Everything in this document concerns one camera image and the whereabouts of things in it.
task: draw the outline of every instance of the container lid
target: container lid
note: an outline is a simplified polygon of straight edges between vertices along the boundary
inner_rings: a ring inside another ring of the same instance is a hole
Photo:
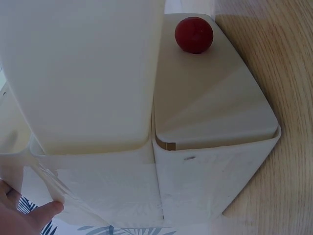
[[[174,38],[186,17],[207,20],[207,52],[182,51]],[[165,14],[155,85],[156,135],[174,149],[207,148],[271,138],[277,119],[241,57],[207,15]]]

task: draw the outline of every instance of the finger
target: finger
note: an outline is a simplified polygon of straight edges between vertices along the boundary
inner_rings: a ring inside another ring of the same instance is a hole
[[[19,192],[12,189],[6,196],[8,200],[12,203],[14,208],[17,208],[22,195],[20,195]]]
[[[49,202],[41,207],[36,208],[27,216],[31,217],[35,222],[36,230],[41,229],[49,223],[53,217],[64,210],[63,204],[60,202]]]
[[[3,180],[0,180],[0,193],[7,194],[12,188]]]

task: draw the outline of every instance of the white container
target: white container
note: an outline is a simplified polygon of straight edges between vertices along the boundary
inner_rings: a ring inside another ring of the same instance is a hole
[[[207,20],[203,54],[174,38],[184,18]],[[205,223],[235,199],[280,138],[277,119],[252,74],[207,15],[165,14],[155,86],[153,146],[164,220]]]
[[[0,61],[47,154],[148,138],[164,0],[0,3]]]

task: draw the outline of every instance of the white plastic box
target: white plastic box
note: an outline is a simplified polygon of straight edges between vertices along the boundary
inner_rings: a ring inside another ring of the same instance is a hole
[[[187,16],[165,15],[165,18],[179,21]],[[218,29],[213,22],[210,23],[214,30]],[[238,65],[246,69],[242,61]],[[246,75],[249,84],[255,86],[252,75]],[[259,88],[254,89],[269,111]],[[159,92],[156,90],[155,105]],[[260,139],[251,141],[241,138],[236,143],[228,142],[228,146],[215,147],[199,138],[202,147],[180,145],[181,149],[176,149],[176,145],[175,148],[171,145],[174,142],[167,144],[161,140],[162,132],[155,128],[158,124],[156,117],[160,114],[155,109],[148,141],[130,151],[44,155],[36,139],[31,138],[23,152],[0,155],[1,166],[24,168],[22,178],[10,174],[5,175],[5,179],[17,190],[23,184],[27,186],[26,191],[35,191],[37,195],[30,199],[39,205],[51,199],[65,202],[65,211],[60,217],[70,223],[93,226],[110,223],[117,227],[137,228],[206,223],[221,214],[237,196],[281,135],[278,125],[273,130],[276,118],[272,113],[266,113],[267,117],[274,117],[268,136],[261,134]],[[181,133],[184,138],[188,136],[184,128]],[[172,135],[173,140],[174,137],[179,141],[179,136]],[[32,178],[36,179],[35,184],[31,183]]]
[[[0,61],[47,154],[148,139],[165,0],[0,3]]]

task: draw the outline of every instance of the blue leaf print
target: blue leaf print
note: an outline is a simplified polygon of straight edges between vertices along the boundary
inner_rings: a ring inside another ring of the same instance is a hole
[[[38,206],[36,204],[30,202],[27,198],[21,197],[17,209],[18,211],[24,214],[28,214],[32,212],[33,210],[35,210],[37,207]],[[53,224],[52,224],[52,221],[50,221],[46,226],[44,226],[40,234],[41,235],[54,235],[58,227],[56,226],[54,229],[52,228],[53,228]]]
[[[78,229],[78,231],[83,231],[83,230],[87,230],[87,229],[91,229],[94,228],[93,226],[83,226],[81,228]]]
[[[99,232],[103,232],[104,230],[108,230],[108,232],[109,232],[109,226],[94,229],[94,230],[92,230],[92,231],[88,232],[86,235],[94,235],[94,234],[98,234]]]
[[[173,231],[173,232],[169,232],[169,233],[166,233],[166,234],[163,234],[163,235],[173,235],[175,233],[176,233],[176,231]]]

